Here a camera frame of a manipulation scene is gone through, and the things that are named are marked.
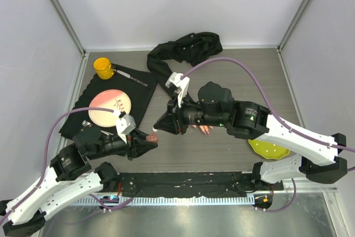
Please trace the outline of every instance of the white panel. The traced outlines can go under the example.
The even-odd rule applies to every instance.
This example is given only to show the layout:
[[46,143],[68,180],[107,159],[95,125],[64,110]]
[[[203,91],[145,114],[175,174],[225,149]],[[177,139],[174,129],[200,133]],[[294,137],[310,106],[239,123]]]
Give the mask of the white panel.
[[[313,0],[284,50],[301,113],[310,130],[341,132],[355,148],[355,2]],[[355,155],[342,152],[348,166]],[[337,183],[348,222],[354,230],[355,173]]]
[[[67,107],[80,54],[49,0],[0,0],[0,32],[0,200],[4,200],[19,195],[39,177],[45,138]],[[58,145],[57,131],[49,157]]]
[[155,47],[191,32],[278,45],[302,0],[59,0],[86,49]]

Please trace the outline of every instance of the black garment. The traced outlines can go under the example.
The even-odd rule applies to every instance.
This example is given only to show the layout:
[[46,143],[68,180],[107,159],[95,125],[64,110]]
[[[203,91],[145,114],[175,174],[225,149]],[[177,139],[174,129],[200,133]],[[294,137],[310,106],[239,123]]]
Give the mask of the black garment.
[[172,96],[174,89],[165,86],[172,71],[163,60],[174,59],[180,63],[185,60],[192,66],[196,66],[208,59],[209,56],[219,54],[222,50],[220,37],[217,34],[190,33],[174,42],[158,44],[148,54],[146,65],[168,95]]
[[[114,73],[114,75],[107,80],[102,80],[97,76],[97,74],[95,74],[89,85],[83,91],[83,94],[79,97],[79,100],[75,103],[74,109],[88,107],[94,97],[103,91],[110,89],[121,90],[125,92],[131,100],[131,111],[129,114],[134,117],[138,128],[154,93],[157,82],[154,76],[149,72],[141,72],[139,70],[126,68],[116,64],[112,64],[112,66],[113,68],[122,70],[123,72],[130,74],[133,78],[146,83],[148,87],[145,87],[118,73]],[[84,120],[93,123],[90,120],[89,113],[87,111],[73,113],[69,115],[67,121],[64,123],[59,132],[63,137],[72,139],[73,136],[76,135],[83,127],[82,122]],[[114,134],[117,133],[116,127],[101,127],[101,129],[106,132]]]

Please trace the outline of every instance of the robotic arm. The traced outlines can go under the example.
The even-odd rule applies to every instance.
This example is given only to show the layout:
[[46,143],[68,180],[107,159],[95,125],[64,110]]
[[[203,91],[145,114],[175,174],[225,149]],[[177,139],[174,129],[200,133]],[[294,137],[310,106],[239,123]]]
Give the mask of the robotic arm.
[[[347,174],[347,161],[338,156],[340,149],[317,144],[286,129],[266,107],[253,102],[237,101],[227,88],[208,82],[201,87],[194,102],[187,94],[189,78],[173,73],[166,83],[175,94],[165,114],[154,124],[155,130],[184,134],[189,125],[224,127],[228,135],[277,144],[297,153],[276,162],[259,162],[253,166],[253,180],[273,184],[283,179],[306,177],[311,181],[332,184]],[[342,134],[326,136],[289,123],[292,129],[317,140],[346,146]]]
[[74,136],[73,144],[64,147],[50,161],[45,170],[42,184],[16,210],[13,207],[36,187],[38,180],[22,195],[0,201],[0,215],[8,215],[4,224],[5,236],[29,236],[76,200],[95,192],[113,191],[119,175],[110,163],[104,162],[95,171],[91,170],[88,159],[98,159],[109,155],[127,156],[132,160],[158,147],[148,141],[148,134],[135,129],[132,116],[121,113],[116,120],[118,135],[103,135],[96,125],[81,129]]

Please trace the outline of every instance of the crumpled black fabric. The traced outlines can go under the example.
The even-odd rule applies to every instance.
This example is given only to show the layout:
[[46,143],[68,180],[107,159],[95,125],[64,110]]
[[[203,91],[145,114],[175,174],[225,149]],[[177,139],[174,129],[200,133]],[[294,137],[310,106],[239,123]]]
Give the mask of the crumpled black fabric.
[[158,44],[148,54],[146,65],[168,95],[172,96],[174,89],[165,86],[172,71],[164,60],[174,59],[180,63],[185,60],[192,66],[196,66],[209,56],[219,54],[222,50],[218,34],[190,33],[176,41]]

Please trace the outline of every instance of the human hand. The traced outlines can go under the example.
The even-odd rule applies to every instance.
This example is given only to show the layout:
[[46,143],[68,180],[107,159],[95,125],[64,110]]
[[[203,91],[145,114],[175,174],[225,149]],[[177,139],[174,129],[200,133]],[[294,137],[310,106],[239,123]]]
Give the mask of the human hand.
[[203,132],[204,134],[208,134],[208,135],[210,135],[209,127],[213,130],[213,127],[212,127],[212,126],[201,125],[201,126],[199,126],[199,127],[200,127],[200,129],[202,130],[202,132]]

